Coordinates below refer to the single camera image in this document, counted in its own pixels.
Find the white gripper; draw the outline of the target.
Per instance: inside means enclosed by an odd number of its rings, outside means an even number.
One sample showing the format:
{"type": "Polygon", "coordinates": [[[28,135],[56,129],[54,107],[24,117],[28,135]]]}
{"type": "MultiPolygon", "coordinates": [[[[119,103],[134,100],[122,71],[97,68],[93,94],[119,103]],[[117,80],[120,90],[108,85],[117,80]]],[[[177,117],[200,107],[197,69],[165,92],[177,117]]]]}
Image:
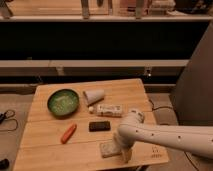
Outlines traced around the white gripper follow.
{"type": "Polygon", "coordinates": [[[119,133],[113,135],[113,140],[121,152],[123,162],[128,163],[132,158],[133,143],[125,140],[119,133]]]}

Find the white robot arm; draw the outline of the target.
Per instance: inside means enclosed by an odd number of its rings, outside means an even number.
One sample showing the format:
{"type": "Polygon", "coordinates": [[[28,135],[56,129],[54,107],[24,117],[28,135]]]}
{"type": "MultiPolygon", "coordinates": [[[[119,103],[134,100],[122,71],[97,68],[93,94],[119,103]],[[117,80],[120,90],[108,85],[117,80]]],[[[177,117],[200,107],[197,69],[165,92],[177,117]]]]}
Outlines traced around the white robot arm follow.
{"type": "Polygon", "coordinates": [[[145,115],[137,109],[130,109],[122,118],[113,137],[121,150],[129,151],[138,141],[213,159],[213,126],[145,124],[144,119],[145,115]]]}

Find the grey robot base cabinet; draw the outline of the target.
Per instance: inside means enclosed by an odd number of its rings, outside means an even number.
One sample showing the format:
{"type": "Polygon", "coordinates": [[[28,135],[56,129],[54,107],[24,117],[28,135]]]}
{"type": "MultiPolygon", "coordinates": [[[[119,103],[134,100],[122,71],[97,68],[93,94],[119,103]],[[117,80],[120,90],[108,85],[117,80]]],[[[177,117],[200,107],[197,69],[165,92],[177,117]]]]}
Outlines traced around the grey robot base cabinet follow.
{"type": "Polygon", "coordinates": [[[213,126],[213,21],[181,73],[170,100],[180,125],[213,126]]]}

